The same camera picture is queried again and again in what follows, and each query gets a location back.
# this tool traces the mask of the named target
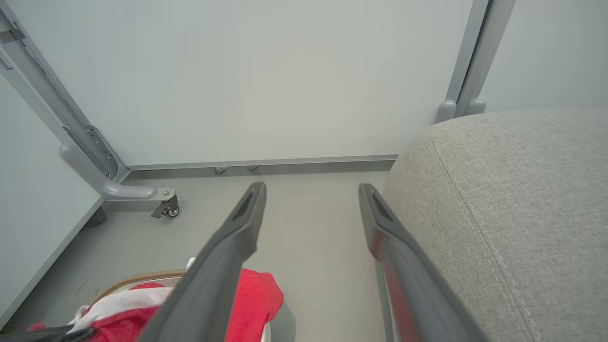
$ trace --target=white partition panel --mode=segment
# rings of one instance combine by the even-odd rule
[[[479,98],[486,112],[608,105],[608,1],[517,0]]]
[[[101,201],[4,74],[0,116],[1,329]]]
[[[128,166],[401,153],[472,0],[8,0]]]

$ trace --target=red towel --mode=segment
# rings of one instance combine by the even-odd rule
[[[138,288],[162,287],[155,283],[145,283]],[[283,305],[283,293],[270,273],[241,270],[237,293],[232,306],[226,341],[258,342],[264,325],[273,319]],[[94,321],[92,341],[114,342],[135,341],[144,325],[152,318],[158,307],[142,307],[116,313]]]

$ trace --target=gray sofa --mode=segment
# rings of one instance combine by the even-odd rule
[[[608,109],[428,128],[383,196],[492,340],[608,339]]]

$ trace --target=floor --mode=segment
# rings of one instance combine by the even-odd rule
[[[105,203],[108,220],[83,229],[19,308],[5,331],[53,326],[123,277],[185,267],[247,187],[268,199],[257,252],[243,267],[270,272],[285,303],[273,341],[383,341],[374,261],[367,251],[358,184],[378,189],[392,162],[141,171],[124,184],[174,187],[180,213],[150,217],[157,203]]]

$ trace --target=red and white cloth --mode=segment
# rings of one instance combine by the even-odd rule
[[[93,327],[92,341],[135,341],[172,289],[148,282],[105,296],[78,311],[70,332]],[[283,293],[270,273],[242,269],[226,341],[260,341],[264,325],[276,316],[282,304]]]

